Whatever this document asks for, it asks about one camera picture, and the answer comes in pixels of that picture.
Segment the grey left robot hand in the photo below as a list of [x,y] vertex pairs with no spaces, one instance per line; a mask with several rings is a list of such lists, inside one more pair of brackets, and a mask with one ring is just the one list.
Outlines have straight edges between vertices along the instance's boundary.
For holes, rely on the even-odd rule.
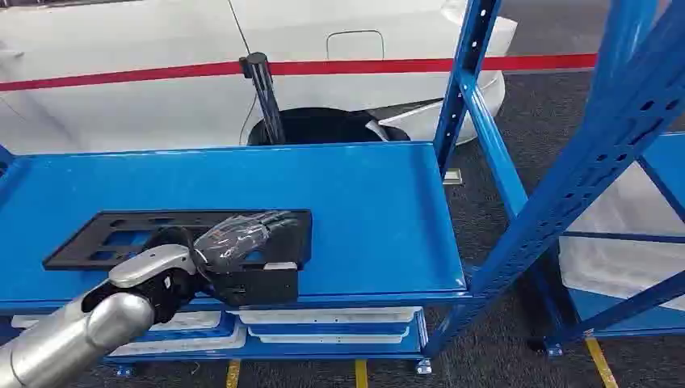
[[216,274],[235,272],[242,268],[249,254],[265,247],[278,232],[299,225],[296,215],[284,210],[232,216],[199,236],[194,248],[204,270]]

